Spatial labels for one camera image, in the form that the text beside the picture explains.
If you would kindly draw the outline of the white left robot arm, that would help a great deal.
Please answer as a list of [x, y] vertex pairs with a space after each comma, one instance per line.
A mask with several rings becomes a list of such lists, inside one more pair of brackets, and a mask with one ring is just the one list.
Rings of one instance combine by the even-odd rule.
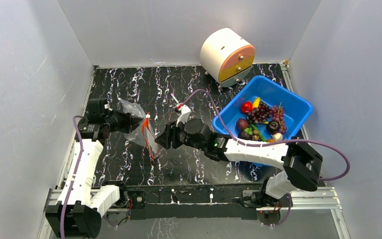
[[86, 114], [74, 116], [74, 155], [60, 195], [46, 207], [45, 217], [59, 239], [95, 239], [111, 207], [130, 212], [133, 200], [122, 181], [106, 181], [92, 192], [94, 175], [105, 143], [113, 132], [134, 134], [145, 114], [137, 103], [121, 101], [121, 110], [110, 107], [106, 98], [88, 101]]

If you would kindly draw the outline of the dark purple grape bunch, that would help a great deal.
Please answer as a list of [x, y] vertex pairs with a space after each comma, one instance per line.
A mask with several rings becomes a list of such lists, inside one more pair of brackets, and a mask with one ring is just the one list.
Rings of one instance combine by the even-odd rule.
[[272, 117], [271, 108], [264, 102], [260, 101], [258, 108], [253, 109], [251, 114], [245, 114], [246, 120], [252, 124], [266, 123]]

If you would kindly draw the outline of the clear zip top bag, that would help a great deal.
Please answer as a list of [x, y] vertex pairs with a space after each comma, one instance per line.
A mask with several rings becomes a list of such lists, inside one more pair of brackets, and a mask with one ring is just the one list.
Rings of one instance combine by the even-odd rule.
[[151, 159], [159, 156], [161, 147], [155, 142], [156, 134], [150, 122], [150, 114], [145, 113], [138, 103], [128, 102], [121, 98], [118, 99], [125, 113], [131, 113], [132, 116], [141, 118], [138, 127], [131, 133], [124, 134], [124, 137], [137, 145], [146, 147]]

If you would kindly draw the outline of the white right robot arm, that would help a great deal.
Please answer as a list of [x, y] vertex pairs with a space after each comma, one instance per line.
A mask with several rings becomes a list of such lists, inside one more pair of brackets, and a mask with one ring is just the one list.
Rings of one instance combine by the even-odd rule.
[[199, 149], [214, 161], [246, 161], [279, 169], [280, 173], [266, 179], [260, 193], [252, 196], [253, 202], [266, 206], [273, 206], [294, 190], [314, 192], [318, 188], [322, 156], [306, 142], [234, 140], [230, 135], [213, 132], [200, 119], [167, 124], [155, 142], [165, 149], [182, 145]]

